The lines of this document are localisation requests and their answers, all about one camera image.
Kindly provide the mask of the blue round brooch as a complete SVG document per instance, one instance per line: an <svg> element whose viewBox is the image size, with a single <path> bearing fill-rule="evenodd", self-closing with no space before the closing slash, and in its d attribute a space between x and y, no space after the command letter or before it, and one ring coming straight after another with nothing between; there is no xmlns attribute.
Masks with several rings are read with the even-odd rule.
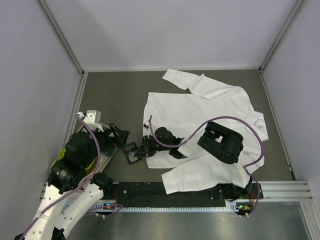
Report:
<svg viewBox="0 0 320 240"><path fill-rule="evenodd" d="M130 161L130 162L135 162L135 161L136 161L134 155L130 155L128 158L129 158L129 161Z"/></svg>

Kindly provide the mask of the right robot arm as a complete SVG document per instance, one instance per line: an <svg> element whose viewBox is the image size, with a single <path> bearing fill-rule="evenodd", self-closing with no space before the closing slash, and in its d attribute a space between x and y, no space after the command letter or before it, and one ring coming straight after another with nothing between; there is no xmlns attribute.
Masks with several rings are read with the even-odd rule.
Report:
<svg viewBox="0 0 320 240"><path fill-rule="evenodd" d="M189 140L160 127L143 136L134 156L147 158L151 169L169 169L161 176L167 194L222 184L244 189L264 164L262 140L252 126L234 131L213 121Z"/></svg>

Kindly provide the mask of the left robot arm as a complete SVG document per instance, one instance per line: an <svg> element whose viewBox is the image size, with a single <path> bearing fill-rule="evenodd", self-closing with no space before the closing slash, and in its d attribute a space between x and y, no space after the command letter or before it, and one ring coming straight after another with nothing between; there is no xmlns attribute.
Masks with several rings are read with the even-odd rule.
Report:
<svg viewBox="0 0 320 240"><path fill-rule="evenodd" d="M130 132L115 124L73 133L51 166L44 195L25 232L17 240L65 240L94 203L115 192L113 180L96 169L103 157L123 147Z"/></svg>

